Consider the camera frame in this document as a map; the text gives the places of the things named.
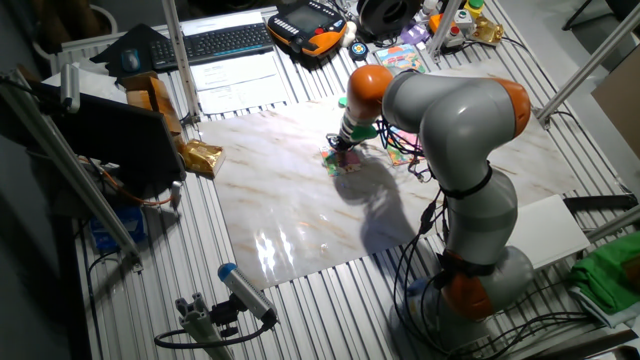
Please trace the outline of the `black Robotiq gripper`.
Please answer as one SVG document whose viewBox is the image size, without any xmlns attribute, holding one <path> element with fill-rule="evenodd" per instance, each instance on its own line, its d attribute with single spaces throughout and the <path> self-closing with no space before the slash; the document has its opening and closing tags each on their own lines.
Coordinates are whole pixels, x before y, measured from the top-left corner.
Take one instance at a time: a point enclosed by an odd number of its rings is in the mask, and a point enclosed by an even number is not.
<svg viewBox="0 0 640 360">
<path fill-rule="evenodd" d="M 327 142 L 335 151 L 336 158 L 342 158 L 343 156 L 343 159 L 347 159 L 350 150 L 357 145 L 349 136 L 333 133 L 327 135 Z"/>
</svg>

